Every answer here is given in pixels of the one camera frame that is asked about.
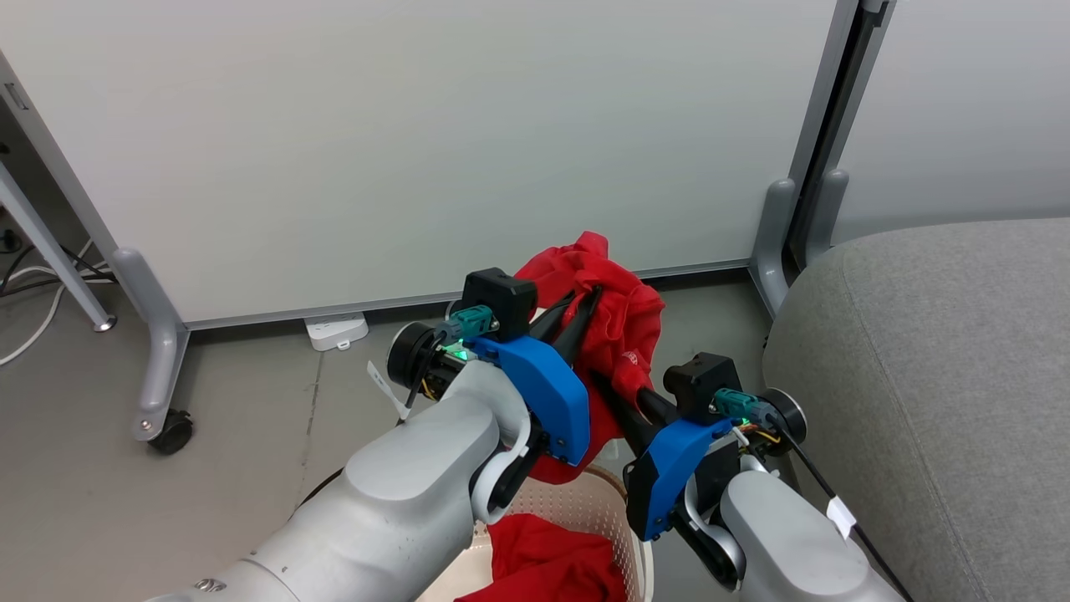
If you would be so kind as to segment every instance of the white plastic basket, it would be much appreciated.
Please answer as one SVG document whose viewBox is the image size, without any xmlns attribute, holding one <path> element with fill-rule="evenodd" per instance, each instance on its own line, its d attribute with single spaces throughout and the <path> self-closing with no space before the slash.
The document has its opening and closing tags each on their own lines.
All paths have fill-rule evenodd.
<svg viewBox="0 0 1070 602">
<path fill-rule="evenodd" d="M 548 485 L 529 479 L 520 488 L 509 514 L 528 513 L 571 531 L 597 534 L 613 542 L 613 560 L 624 574 L 628 602 L 654 599 L 654 552 L 628 528 L 621 481 L 590 466 L 575 481 Z M 416 602 L 453 602 L 490 585 L 490 536 L 477 524 L 472 546 L 439 575 Z"/>
</svg>

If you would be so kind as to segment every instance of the blue bracket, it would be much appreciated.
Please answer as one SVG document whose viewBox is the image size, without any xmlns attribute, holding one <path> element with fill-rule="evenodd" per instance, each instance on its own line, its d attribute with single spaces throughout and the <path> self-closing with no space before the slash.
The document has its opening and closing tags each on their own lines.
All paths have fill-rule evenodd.
<svg viewBox="0 0 1070 602">
<path fill-rule="evenodd" d="M 645 509 L 645 529 L 643 541 L 649 541 L 669 528 L 669 514 L 676 507 L 676 499 L 687 487 L 688 479 L 699 467 L 706 456 L 709 444 L 714 439 L 732 431 L 732 419 L 723 419 L 709 426 L 702 426 L 687 420 L 676 420 L 658 431 L 654 441 L 646 448 L 641 463 L 653 466 L 657 474 L 649 489 L 648 506 Z M 637 481 L 638 475 L 632 473 L 629 482 L 629 500 L 633 497 L 642 499 L 645 495 L 631 495 L 630 484 Z"/>
<path fill-rule="evenodd" d="M 502 369 L 550 436 L 550 454 L 579 465 L 591 445 L 587 389 L 553 348 L 520 337 L 507 343 L 465 341 L 479 358 Z"/>
</svg>

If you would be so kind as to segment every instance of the floor seam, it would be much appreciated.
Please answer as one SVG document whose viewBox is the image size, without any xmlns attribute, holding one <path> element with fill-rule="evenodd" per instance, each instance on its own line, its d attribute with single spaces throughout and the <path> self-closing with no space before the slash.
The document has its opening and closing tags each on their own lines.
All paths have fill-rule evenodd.
<svg viewBox="0 0 1070 602">
<path fill-rule="evenodd" d="M 308 475 L 308 458 L 312 453 L 312 422 L 316 421 L 316 402 L 320 397 L 320 376 L 323 374 L 323 356 L 320 354 L 320 361 L 316 365 L 316 382 L 312 383 L 312 407 L 308 413 L 308 428 L 305 430 L 305 448 L 301 452 L 301 487 L 297 495 L 305 491 L 305 477 Z"/>
</svg>

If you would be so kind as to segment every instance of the red cloth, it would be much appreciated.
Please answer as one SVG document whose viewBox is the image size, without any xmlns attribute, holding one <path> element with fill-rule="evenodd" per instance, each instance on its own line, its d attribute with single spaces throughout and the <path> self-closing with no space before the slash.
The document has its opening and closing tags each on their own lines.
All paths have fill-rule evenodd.
<svg viewBox="0 0 1070 602">
<path fill-rule="evenodd" d="M 534 514 L 491 525 L 494 583 L 458 602 L 624 602 L 624 576 L 613 543 L 577 534 Z"/>
<path fill-rule="evenodd" d="M 622 436 L 609 407 L 591 385 L 588 373 L 612 375 L 613 388 L 636 405 L 641 388 L 651 385 L 651 358 L 661 335 L 661 309 L 664 304 L 657 291 L 636 274 L 609 258 L 609 241 L 595 232 L 583 232 L 576 244 L 547 248 L 517 272 L 518 278 L 535 280 L 538 306 L 549 308 L 569 290 L 576 291 L 563 324 L 576 317 L 576 307 L 595 284 L 601 284 L 601 297 L 577 358 L 576 374 L 587 387 L 591 405 L 591 446 L 579 466 L 568 466 L 552 458 L 542 458 L 532 477 L 547 483 L 571 481 L 610 439 Z"/>
</svg>

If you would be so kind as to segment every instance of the teal connector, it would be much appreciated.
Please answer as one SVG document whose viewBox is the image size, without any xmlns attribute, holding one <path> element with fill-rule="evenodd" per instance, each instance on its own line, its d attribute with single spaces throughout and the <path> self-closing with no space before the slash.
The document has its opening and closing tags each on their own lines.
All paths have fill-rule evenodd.
<svg viewBox="0 0 1070 602">
<path fill-rule="evenodd" d="M 453 345 L 461 339 L 473 339 L 495 330 L 498 321 L 491 314 L 490 308 L 475 306 L 454 312 L 449 320 L 439 323 L 434 334 L 443 338 L 442 345 Z"/>
<path fill-rule="evenodd" d="M 773 404 L 755 396 L 733 389 L 718 389 L 714 393 L 714 404 L 717 412 L 729 418 L 745 418 L 770 431 L 777 428 L 774 417 L 779 416 L 779 413 Z"/>
</svg>

